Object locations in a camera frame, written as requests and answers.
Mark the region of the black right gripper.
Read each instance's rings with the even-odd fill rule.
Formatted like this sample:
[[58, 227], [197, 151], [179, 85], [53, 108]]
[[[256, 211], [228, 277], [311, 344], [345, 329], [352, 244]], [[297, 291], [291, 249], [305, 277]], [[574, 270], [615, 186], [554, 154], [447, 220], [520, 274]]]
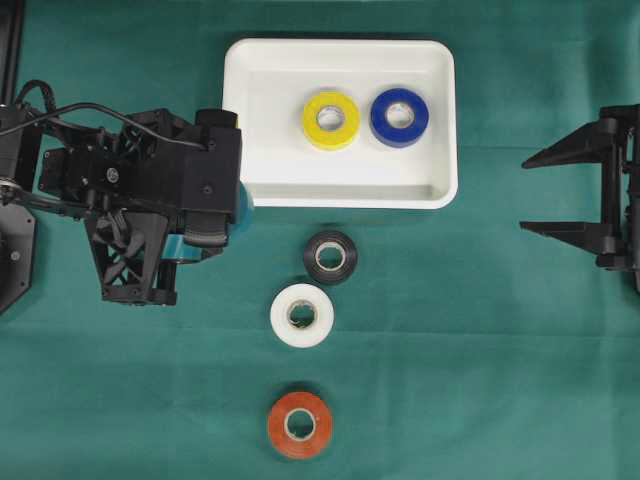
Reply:
[[542, 168], [614, 160], [621, 154], [620, 178], [628, 175], [623, 234], [616, 223], [521, 221], [522, 229], [552, 237], [596, 256], [596, 265], [632, 274], [639, 292], [639, 105], [602, 107], [596, 121], [584, 124], [522, 163]]

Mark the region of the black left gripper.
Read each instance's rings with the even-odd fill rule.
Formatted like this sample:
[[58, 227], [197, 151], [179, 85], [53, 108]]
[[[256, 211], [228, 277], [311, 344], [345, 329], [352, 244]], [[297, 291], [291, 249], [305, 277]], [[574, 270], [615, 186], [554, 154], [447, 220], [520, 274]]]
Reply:
[[[57, 116], [37, 125], [62, 144], [43, 154], [37, 207], [76, 218], [113, 211], [84, 220], [102, 299], [175, 305], [178, 265], [220, 253], [220, 216], [182, 207], [196, 127], [166, 108], [127, 115], [117, 133]], [[178, 216], [183, 231], [173, 233]]]

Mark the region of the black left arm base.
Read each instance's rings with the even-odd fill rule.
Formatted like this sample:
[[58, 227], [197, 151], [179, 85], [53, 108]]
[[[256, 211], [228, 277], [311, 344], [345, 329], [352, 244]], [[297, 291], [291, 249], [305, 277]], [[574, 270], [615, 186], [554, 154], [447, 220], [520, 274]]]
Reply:
[[31, 287], [36, 218], [23, 206], [1, 207], [1, 313]]

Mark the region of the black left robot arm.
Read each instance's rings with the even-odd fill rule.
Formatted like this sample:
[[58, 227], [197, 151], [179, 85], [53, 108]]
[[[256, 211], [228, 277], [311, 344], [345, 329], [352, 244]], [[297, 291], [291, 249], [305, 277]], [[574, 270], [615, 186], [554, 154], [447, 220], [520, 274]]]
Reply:
[[104, 300], [176, 302], [177, 267], [219, 255], [237, 217], [241, 134], [233, 113], [187, 121], [166, 109], [121, 117], [117, 133], [62, 109], [1, 110], [1, 201], [80, 220]]

